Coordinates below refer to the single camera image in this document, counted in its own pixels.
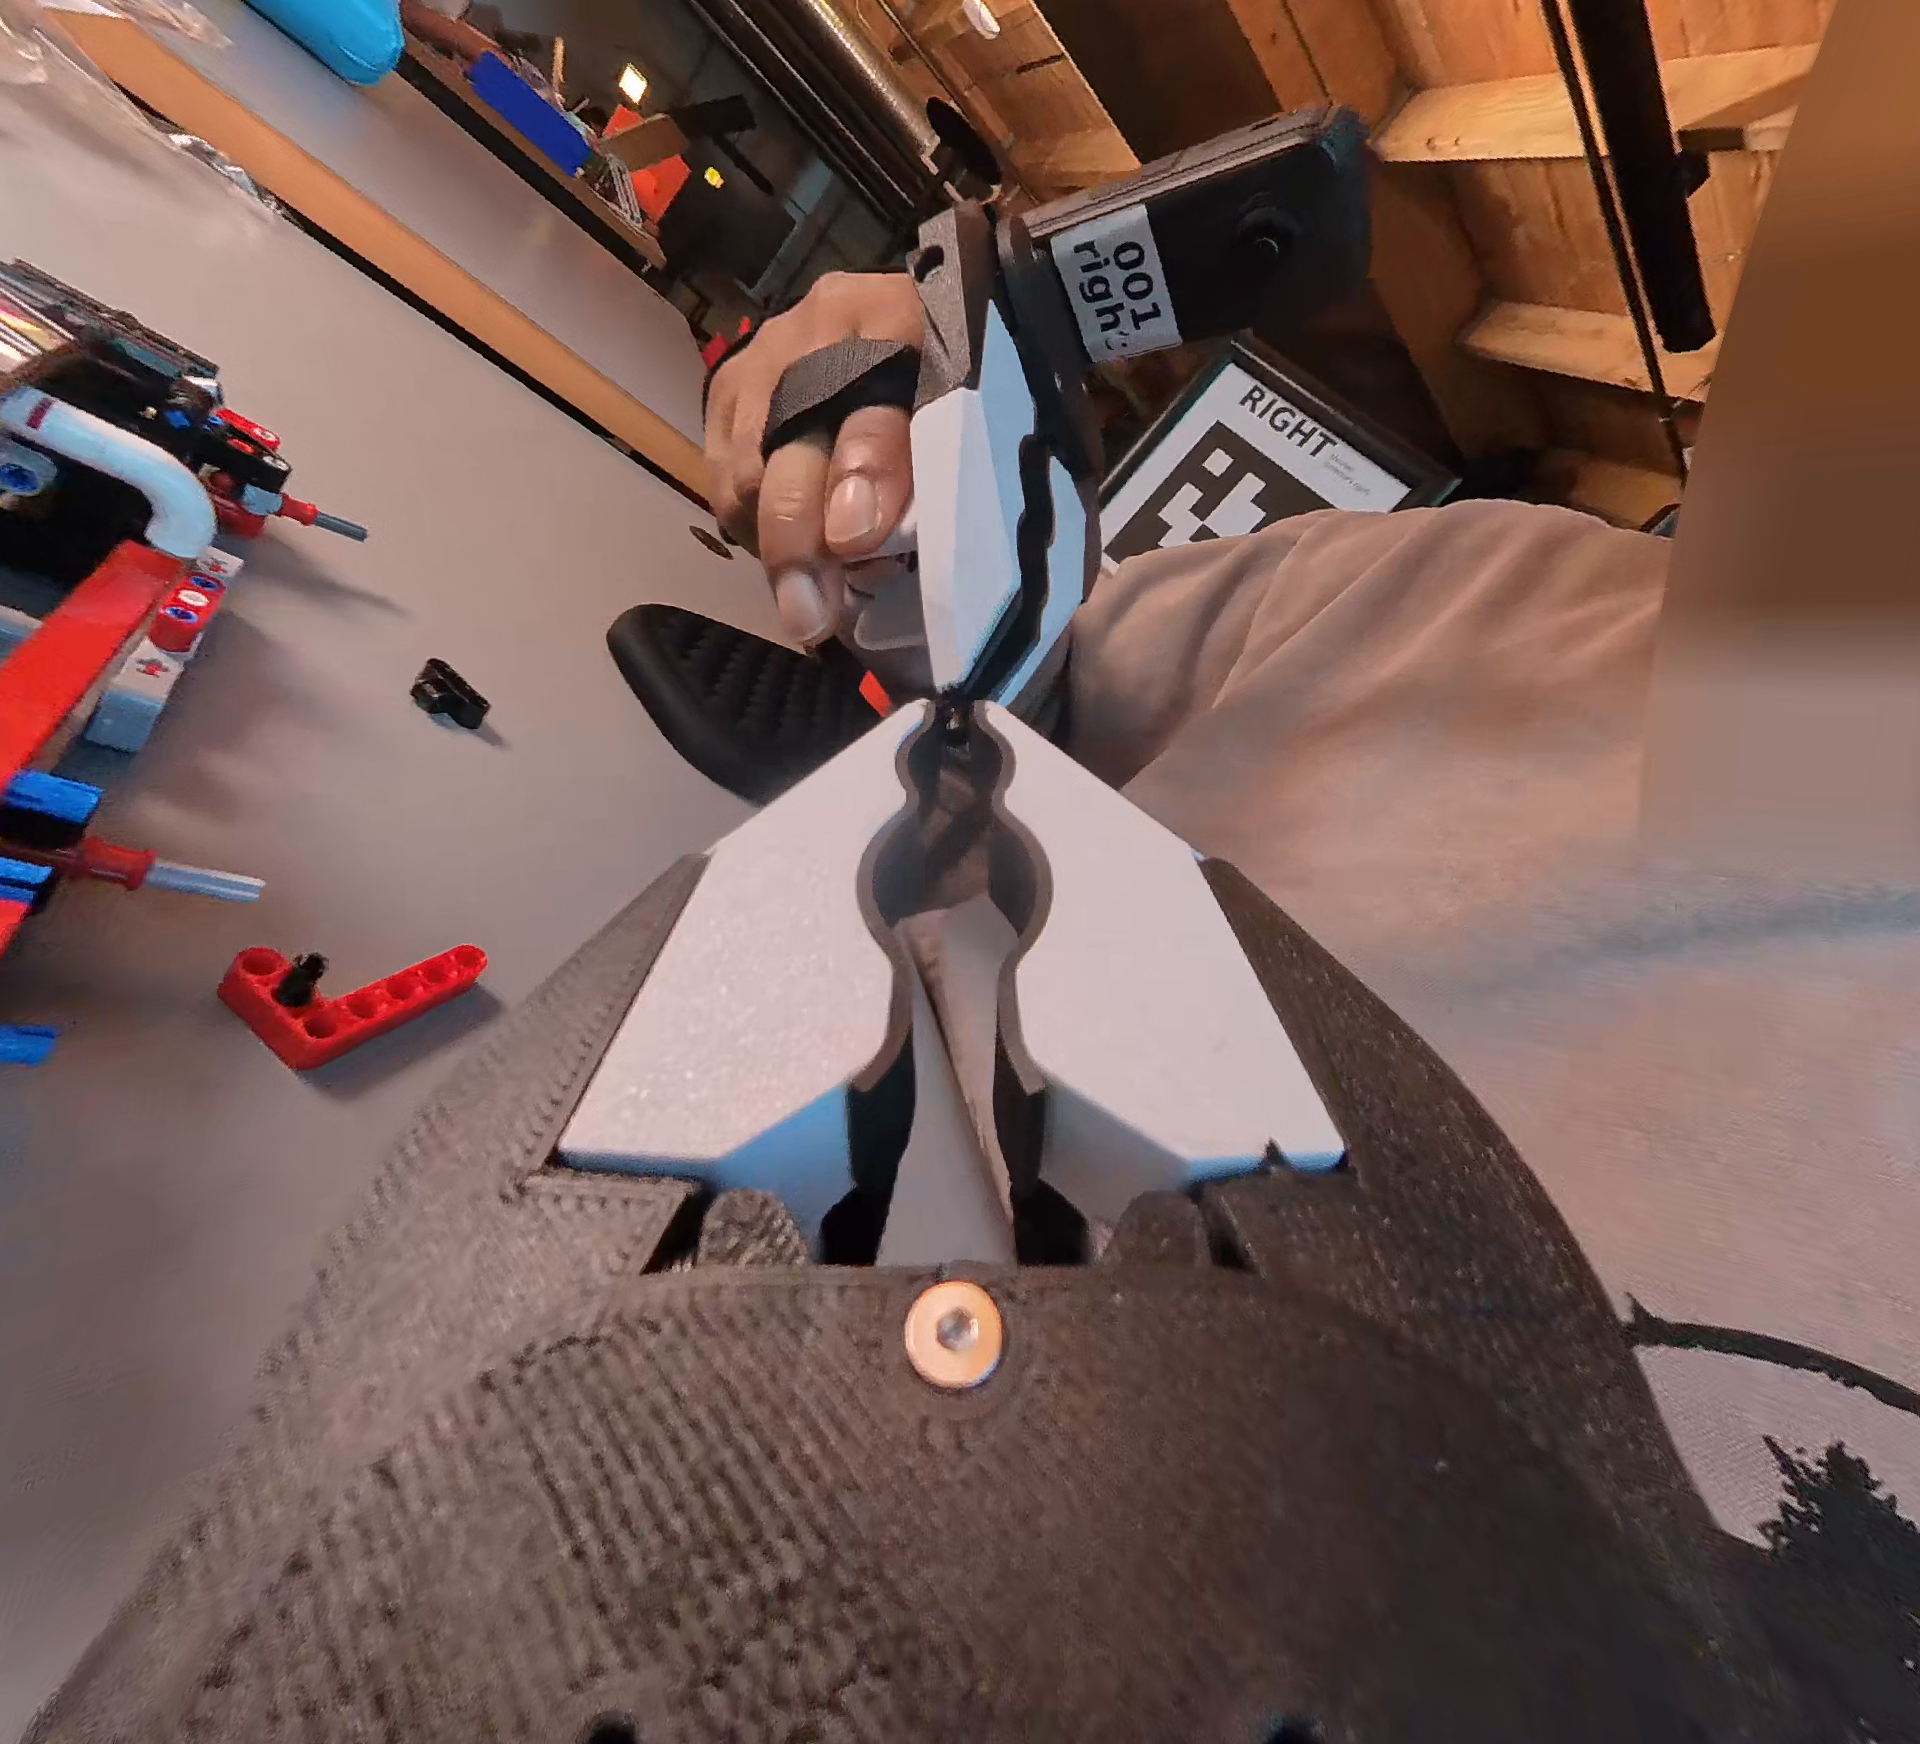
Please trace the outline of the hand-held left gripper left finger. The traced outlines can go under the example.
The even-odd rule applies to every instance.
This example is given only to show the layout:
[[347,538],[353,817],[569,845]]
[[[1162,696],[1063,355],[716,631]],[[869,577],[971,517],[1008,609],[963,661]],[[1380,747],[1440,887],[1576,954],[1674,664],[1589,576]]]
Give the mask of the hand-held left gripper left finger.
[[821,1244],[857,1189],[854,1100],[905,1040],[869,852],[923,729],[898,708],[708,851],[558,1137],[568,1169],[750,1186]]

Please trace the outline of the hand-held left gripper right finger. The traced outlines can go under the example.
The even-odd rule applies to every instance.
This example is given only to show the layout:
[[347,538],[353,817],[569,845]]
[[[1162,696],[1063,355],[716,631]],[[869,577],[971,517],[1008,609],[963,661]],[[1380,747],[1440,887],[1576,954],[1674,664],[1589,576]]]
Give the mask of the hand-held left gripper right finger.
[[1094,1223],[1145,1193],[1310,1176],[1346,1159],[1199,852],[1008,708],[998,818],[1035,863],[1008,967],[1005,1050],[1042,1107],[1038,1178]]

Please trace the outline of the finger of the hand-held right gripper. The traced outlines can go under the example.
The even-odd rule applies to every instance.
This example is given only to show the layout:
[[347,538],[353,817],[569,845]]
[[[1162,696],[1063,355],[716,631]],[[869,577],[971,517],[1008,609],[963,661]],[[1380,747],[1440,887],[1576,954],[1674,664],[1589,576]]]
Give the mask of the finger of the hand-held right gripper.
[[1068,661],[1072,623],[1090,593],[1090,504],[1068,468],[1046,459],[1048,536],[1039,559],[1039,609],[1017,631],[1019,657],[983,685],[983,696],[1011,713],[1042,713]]
[[1035,395],[1001,307],[990,307],[981,381],[912,413],[916,543],[923,634],[937,691],[1019,701],[1042,671],[1025,651],[990,682],[990,650],[1022,602],[1017,534],[1025,511],[1022,446]]

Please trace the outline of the red angled lego beam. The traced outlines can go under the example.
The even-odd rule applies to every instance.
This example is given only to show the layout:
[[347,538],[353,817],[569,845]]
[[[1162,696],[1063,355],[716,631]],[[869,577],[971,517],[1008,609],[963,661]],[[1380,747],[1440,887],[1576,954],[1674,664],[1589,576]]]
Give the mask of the red angled lego beam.
[[290,963],[293,958],[270,946],[239,951],[218,985],[218,999],[283,1067],[309,1073],[467,995],[491,960],[481,946],[463,944],[377,977],[371,985],[343,995],[320,989],[320,999],[307,1011],[287,1011],[272,998]]

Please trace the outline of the lego car model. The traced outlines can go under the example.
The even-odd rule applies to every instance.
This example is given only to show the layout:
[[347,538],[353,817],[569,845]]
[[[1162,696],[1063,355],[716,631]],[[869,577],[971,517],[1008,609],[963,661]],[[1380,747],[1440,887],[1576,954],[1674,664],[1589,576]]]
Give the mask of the lego car model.
[[218,365],[31,267],[3,265],[3,951],[68,883],[252,904],[252,876],[93,832],[66,747],[139,753],[266,524],[365,542],[290,490],[282,439]]

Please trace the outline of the person's right hand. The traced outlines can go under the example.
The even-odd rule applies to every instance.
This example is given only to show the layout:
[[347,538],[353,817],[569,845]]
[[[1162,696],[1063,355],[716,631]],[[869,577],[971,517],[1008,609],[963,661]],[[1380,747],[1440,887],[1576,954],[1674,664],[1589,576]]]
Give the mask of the person's right hand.
[[766,566],[786,634],[816,650],[842,634],[847,566],[875,559],[916,490],[910,413],[854,410],[830,439],[774,454],[766,426],[782,375],[845,340],[920,345],[923,307],[906,272],[827,272],[762,324],[714,375],[702,457],[721,531]]

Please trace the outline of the framed marker sign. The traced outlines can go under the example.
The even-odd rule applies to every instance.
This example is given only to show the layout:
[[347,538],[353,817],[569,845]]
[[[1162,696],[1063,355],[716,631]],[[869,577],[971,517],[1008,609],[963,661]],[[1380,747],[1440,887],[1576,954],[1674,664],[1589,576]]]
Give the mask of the framed marker sign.
[[1103,570],[1315,511],[1440,508],[1463,477],[1256,337],[1223,344],[1100,485]]

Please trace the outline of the black metal beam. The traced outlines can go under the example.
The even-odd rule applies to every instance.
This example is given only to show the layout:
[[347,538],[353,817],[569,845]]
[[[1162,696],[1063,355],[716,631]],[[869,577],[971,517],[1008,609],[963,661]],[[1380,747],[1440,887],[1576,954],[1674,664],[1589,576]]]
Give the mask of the black metal beam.
[[1705,171],[1676,147],[1647,0],[1542,0],[1620,286],[1647,345],[1717,337],[1692,221]]

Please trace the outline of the blue box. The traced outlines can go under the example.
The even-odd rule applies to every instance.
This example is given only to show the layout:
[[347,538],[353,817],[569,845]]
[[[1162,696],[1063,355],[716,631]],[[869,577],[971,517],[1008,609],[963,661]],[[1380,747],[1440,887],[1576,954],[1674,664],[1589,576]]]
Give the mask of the blue box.
[[589,164],[592,136],[521,76],[511,59],[497,51],[480,55],[467,62],[464,81],[473,96],[561,177],[575,178]]

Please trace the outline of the grey ventilation duct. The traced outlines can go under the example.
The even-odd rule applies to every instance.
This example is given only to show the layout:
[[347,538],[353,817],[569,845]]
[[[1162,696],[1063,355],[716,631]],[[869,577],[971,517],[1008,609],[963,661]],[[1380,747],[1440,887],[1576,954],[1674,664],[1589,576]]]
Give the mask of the grey ventilation duct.
[[797,23],[821,72],[854,99],[910,195],[923,195],[942,140],[927,102],[840,0],[774,0]]

